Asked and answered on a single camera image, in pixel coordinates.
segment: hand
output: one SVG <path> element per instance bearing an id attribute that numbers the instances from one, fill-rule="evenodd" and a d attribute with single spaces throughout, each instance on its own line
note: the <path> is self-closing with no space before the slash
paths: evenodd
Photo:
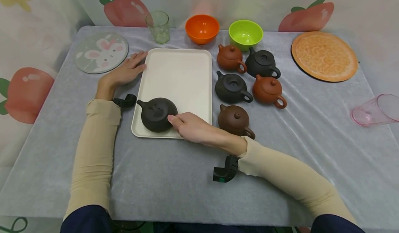
<path id="1" fill-rule="evenodd" d="M 247 152 L 245 139 L 216 128 L 191 112 L 169 115 L 168 121 L 188 141 L 218 147 L 236 156 Z"/>
<path id="2" fill-rule="evenodd" d="M 124 62 L 115 70 L 104 75 L 98 83 L 96 99 L 104 99 L 111 101 L 114 98 L 115 90 L 118 86 L 133 81 L 139 73 L 143 72 L 147 67 L 145 64 L 139 64 L 148 52 L 140 51 L 134 53 L 130 58 L 126 58 Z"/>
<path id="3" fill-rule="evenodd" d="M 217 132 L 218 128 L 205 122 L 203 119 L 191 112 L 169 115 L 168 121 L 186 140 L 207 145 Z"/>

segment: green bowl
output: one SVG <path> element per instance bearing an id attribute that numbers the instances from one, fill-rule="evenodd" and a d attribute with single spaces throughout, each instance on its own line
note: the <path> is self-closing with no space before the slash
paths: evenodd
<path id="1" fill-rule="evenodd" d="M 230 43 L 245 52 L 262 40 L 263 30 L 251 20 L 237 20 L 230 25 L 229 35 Z"/>

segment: clear glass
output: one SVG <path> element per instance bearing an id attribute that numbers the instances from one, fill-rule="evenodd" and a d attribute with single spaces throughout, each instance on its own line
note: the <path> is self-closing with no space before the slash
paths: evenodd
<path id="1" fill-rule="evenodd" d="M 374 99 L 355 107 L 351 118 L 360 126 L 385 125 L 399 122 L 399 97 L 380 94 Z"/>
<path id="2" fill-rule="evenodd" d="M 162 11 L 151 12 L 145 18 L 145 22 L 149 27 L 152 37 L 159 44 L 169 41 L 169 16 Z"/>

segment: plastic bowl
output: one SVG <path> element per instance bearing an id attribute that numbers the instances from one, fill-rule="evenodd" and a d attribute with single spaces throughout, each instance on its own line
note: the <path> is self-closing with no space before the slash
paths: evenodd
<path id="1" fill-rule="evenodd" d="M 194 15 L 186 22 L 186 33 L 194 43 L 204 45 L 218 35 L 219 23 L 210 15 Z"/>
<path id="2" fill-rule="evenodd" d="M 237 20 L 229 27 L 230 43 L 241 51 L 249 51 L 263 38 L 262 28 L 251 20 Z"/>

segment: rectangular tray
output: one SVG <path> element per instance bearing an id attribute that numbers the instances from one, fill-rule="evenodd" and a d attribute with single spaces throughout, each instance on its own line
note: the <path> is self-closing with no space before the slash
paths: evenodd
<path id="1" fill-rule="evenodd" d="M 156 97 L 171 100 L 178 113 L 192 112 L 212 124 L 212 55 L 197 49 L 151 49 L 145 59 L 137 99 L 148 102 Z M 140 138 L 182 138 L 175 130 L 154 133 L 141 121 L 136 104 L 132 132 Z"/>

